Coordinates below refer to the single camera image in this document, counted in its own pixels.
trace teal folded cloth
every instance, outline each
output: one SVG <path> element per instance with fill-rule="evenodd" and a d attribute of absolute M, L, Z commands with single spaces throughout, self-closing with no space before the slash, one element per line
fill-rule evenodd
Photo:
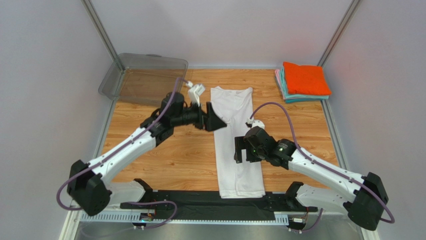
<path fill-rule="evenodd" d="M 286 72 L 284 71 L 284 67 L 281 67 L 281 70 L 278 72 L 278 74 L 279 74 L 279 79 L 281 82 L 281 90 L 284 94 L 285 102 L 288 104 L 304 102 L 304 101 L 317 101 L 317 100 L 329 99 L 328 95 L 321 96 L 321 95 L 289 94 L 289 89 L 287 88 L 287 83 L 285 78 Z"/>

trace stack of folded clothes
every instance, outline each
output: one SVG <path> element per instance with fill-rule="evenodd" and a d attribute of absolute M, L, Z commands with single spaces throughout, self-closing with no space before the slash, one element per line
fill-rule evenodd
<path fill-rule="evenodd" d="M 275 80 L 285 103 L 317 101 L 329 99 L 332 94 L 320 66 L 299 66 L 283 62 L 282 68 L 275 70 Z"/>

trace wooden tabletop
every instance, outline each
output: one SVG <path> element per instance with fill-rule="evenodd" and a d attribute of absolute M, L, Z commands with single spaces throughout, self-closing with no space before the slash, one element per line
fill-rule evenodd
<path fill-rule="evenodd" d="M 253 109 L 265 102 L 282 103 L 288 110 L 299 144 L 312 154 L 338 166 L 330 133 L 321 103 L 299 102 L 285 104 L 276 86 L 271 69 L 189 69 L 186 79 L 202 83 L 206 91 L 201 102 L 210 100 L 210 88 L 242 90 L 253 88 Z M 181 91 L 189 99 L 187 89 Z M 103 147 L 103 153 L 112 149 L 139 127 L 156 108 L 126 102 L 117 102 Z M 265 106 L 255 116 L 265 123 L 265 130 L 276 140 L 291 140 L 289 124 L 283 111 L 274 105 Z M 319 182 L 282 167 L 262 162 L 266 191 L 284 192 L 294 182 L 323 187 Z M 174 135 L 155 149 L 128 165 L 115 182 L 143 179 L 153 189 L 217 191 L 218 180 L 213 132 L 196 129 L 192 125 L 174 129 Z"/>

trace plastic bin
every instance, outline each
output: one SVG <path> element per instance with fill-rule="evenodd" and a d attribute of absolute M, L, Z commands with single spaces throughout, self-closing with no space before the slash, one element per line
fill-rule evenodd
<path fill-rule="evenodd" d="M 183 59 L 121 53 L 114 60 L 99 93 L 111 100 L 159 107 L 175 86 L 176 78 L 185 78 L 188 62 Z"/>

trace white cloth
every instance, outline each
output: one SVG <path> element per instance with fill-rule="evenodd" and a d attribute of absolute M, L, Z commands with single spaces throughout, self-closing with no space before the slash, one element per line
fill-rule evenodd
<path fill-rule="evenodd" d="M 210 89 L 214 112 L 227 127 L 214 131 L 217 180 L 223 199 L 261 198 L 265 195 L 260 162 L 246 161 L 243 150 L 242 163 L 236 163 L 235 137 L 246 135 L 247 118 L 253 113 L 253 88 L 225 90 L 219 86 Z"/>

